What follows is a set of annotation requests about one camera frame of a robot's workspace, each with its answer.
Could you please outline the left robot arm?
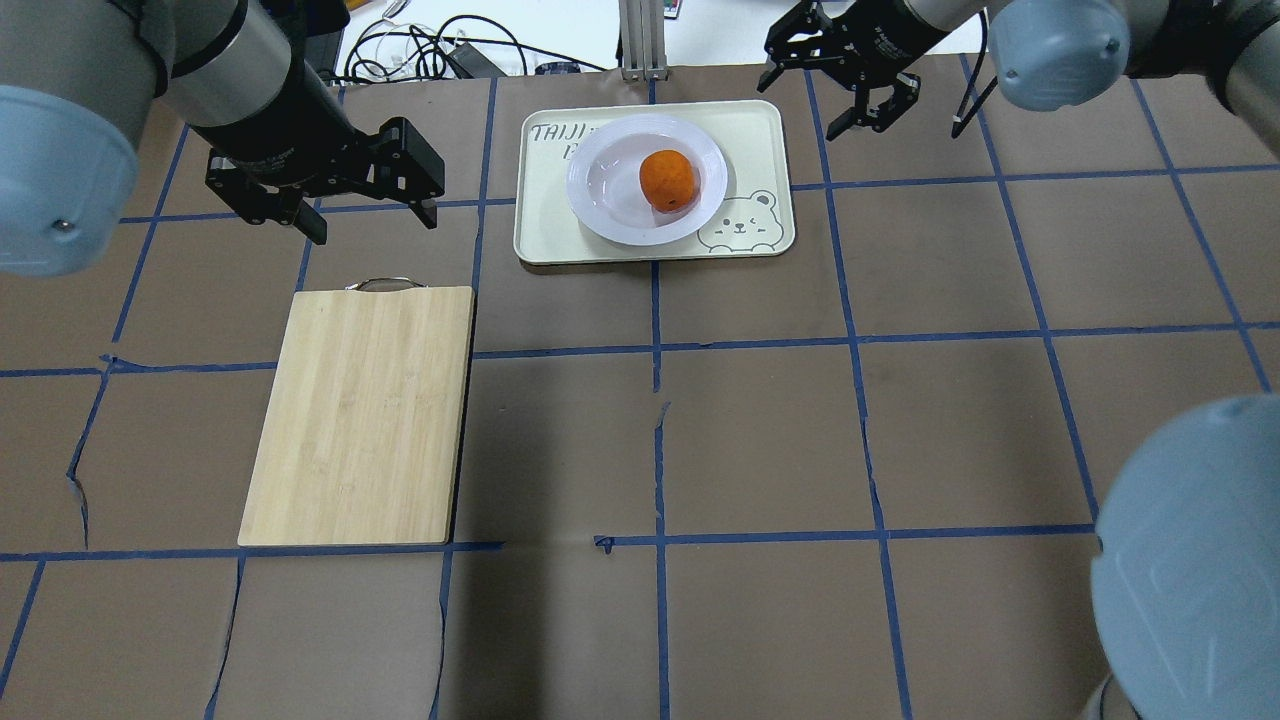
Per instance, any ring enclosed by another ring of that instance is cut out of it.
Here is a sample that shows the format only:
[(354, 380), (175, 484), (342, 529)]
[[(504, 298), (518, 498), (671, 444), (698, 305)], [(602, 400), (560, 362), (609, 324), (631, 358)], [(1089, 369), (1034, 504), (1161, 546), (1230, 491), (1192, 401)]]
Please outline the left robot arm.
[(5, 1), (1, 269), (67, 275), (105, 254), (155, 101), (210, 147), (206, 186), (243, 222), (326, 242), (315, 199), (404, 204), (436, 225), (445, 164), (403, 117), (357, 129), (305, 46), (343, 1)]

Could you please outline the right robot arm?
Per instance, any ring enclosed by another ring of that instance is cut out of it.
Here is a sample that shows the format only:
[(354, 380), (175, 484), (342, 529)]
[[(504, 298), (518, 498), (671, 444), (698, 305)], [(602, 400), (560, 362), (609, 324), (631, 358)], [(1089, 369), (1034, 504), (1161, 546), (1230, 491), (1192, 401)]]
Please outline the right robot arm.
[(1082, 108), (931, 56), (888, 133), (804, 76), (904, 719), (1057, 719), (1103, 675), (1094, 521), (1162, 420), (1277, 387), (1277, 163), (1201, 79)]

